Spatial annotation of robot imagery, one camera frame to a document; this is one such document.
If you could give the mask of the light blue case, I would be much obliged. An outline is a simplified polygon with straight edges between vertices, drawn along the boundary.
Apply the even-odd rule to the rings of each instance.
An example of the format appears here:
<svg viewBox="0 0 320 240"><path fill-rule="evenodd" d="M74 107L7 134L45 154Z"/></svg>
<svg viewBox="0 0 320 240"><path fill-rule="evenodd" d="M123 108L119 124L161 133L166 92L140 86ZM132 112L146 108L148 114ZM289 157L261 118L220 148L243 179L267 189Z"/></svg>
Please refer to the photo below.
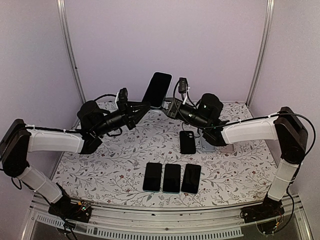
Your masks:
<svg viewBox="0 0 320 240"><path fill-rule="evenodd" d="M209 144L203 136L199 138L199 142L203 152L213 153L216 151L216 147Z"/></svg>

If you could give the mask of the light blue cased phone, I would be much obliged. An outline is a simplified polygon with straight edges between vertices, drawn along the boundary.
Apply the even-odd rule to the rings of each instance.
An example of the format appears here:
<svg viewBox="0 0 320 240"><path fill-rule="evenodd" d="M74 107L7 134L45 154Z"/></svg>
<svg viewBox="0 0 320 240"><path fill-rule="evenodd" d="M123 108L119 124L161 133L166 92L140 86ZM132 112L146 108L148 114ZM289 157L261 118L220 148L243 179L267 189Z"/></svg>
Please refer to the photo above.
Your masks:
<svg viewBox="0 0 320 240"><path fill-rule="evenodd" d="M171 86L173 76L170 73L155 72L147 86L142 102L150 103L153 109L160 109Z"/></svg>

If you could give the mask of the bare phone dark screen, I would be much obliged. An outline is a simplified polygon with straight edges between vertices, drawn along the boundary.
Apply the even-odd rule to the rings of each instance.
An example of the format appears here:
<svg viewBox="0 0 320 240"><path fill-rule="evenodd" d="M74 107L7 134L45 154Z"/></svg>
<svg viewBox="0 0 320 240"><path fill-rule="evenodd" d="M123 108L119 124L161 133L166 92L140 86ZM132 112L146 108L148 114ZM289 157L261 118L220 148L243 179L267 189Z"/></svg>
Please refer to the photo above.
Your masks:
<svg viewBox="0 0 320 240"><path fill-rule="evenodd" d="M161 187L162 164L148 162L146 164L142 189L146 192L159 192Z"/></svg>

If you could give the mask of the white phone case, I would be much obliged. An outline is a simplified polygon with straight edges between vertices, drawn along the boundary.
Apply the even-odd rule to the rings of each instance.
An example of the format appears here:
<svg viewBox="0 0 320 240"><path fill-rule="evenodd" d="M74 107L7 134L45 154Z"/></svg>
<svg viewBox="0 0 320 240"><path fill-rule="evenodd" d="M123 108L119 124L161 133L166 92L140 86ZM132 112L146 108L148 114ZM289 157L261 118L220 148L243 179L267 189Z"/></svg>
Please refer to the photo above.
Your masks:
<svg viewBox="0 0 320 240"><path fill-rule="evenodd" d="M219 151L222 153L233 153L235 151L235 148L233 144L228 144L226 146L221 146L219 148Z"/></svg>

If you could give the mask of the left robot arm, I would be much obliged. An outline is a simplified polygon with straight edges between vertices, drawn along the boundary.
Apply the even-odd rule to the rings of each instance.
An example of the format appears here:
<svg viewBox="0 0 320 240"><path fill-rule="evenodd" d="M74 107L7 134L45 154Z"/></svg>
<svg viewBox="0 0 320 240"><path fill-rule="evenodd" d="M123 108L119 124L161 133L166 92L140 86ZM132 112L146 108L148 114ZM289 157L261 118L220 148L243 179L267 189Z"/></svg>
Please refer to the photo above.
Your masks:
<svg viewBox="0 0 320 240"><path fill-rule="evenodd" d="M148 102L119 99L116 105L117 110L110 112L100 108L94 100L84 103L77 113L79 130L35 127L16 119L0 142L2 170L42 195L55 214L70 217L79 208L61 186L29 164L27 155L37 151L93 154L102 144L104 135L110 135L123 126L129 130L135 128L150 110Z"/></svg>

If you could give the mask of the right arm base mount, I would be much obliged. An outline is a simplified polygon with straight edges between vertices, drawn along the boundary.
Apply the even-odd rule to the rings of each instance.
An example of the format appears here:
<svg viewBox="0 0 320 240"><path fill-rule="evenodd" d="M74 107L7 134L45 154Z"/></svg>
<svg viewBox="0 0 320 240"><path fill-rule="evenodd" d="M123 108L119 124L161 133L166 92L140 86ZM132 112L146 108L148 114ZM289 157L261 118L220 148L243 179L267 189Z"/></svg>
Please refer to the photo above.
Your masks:
<svg viewBox="0 0 320 240"><path fill-rule="evenodd" d="M259 222L257 229L264 235L273 235L284 220L284 207L282 201L275 201L269 198L261 204L243 207L240 217L245 223Z"/></svg>

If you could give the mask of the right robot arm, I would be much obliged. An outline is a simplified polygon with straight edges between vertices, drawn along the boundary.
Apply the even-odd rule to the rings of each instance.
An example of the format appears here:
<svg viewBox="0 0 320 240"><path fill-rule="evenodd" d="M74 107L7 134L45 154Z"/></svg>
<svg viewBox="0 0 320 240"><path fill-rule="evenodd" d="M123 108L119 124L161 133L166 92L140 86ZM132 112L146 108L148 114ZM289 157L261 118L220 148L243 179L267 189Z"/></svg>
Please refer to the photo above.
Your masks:
<svg viewBox="0 0 320 240"><path fill-rule="evenodd" d="M172 97L165 99L168 104L162 112L169 118L180 120L201 130L202 137L211 146L225 147L248 141L277 141L281 156L274 180L259 206L262 218L269 218L278 210L278 203L294 181L306 155L312 149L307 146L308 131L301 119L303 115L294 113L290 107L266 116L229 122L221 120L223 103L211 93L205 93L194 107Z"/></svg>

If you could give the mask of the phone with dark screen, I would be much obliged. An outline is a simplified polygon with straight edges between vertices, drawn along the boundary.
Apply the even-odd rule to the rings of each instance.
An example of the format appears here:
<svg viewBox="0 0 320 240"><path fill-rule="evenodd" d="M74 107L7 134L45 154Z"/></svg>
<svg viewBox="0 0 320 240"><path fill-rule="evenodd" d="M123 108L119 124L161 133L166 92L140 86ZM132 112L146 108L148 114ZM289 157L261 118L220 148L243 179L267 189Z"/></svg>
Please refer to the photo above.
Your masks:
<svg viewBox="0 0 320 240"><path fill-rule="evenodd" d="M178 194L181 189L181 166L179 164L166 164L162 191L164 193Z"/></svg>

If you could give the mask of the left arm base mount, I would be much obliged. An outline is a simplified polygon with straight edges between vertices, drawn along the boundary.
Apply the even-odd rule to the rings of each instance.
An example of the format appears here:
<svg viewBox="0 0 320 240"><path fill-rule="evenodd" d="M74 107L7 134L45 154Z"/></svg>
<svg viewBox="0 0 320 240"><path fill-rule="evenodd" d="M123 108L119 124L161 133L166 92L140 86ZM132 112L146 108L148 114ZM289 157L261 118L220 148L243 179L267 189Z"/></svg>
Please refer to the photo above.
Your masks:
<svg viewBox="0 0 320 240"><path fill-rule="evenodd" d="M87 202L78 203L62 201L50 203L48 213L60 217L62 220L73 220L88 223L92 215L92 207Z"/></svg>

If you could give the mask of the black phone case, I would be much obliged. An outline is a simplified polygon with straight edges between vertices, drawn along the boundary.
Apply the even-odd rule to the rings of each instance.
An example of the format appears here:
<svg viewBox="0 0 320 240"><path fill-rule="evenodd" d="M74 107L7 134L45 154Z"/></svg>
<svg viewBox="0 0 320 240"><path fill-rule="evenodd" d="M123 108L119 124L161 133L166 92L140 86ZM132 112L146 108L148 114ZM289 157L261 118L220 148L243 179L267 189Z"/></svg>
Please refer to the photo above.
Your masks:
<svg viewBox="0 0 320 240"><path fill-rule="evenodd" d="M179 132L180 153L183 155L193 155L196 153L196 142L193 131L183 130Z"/></svg>

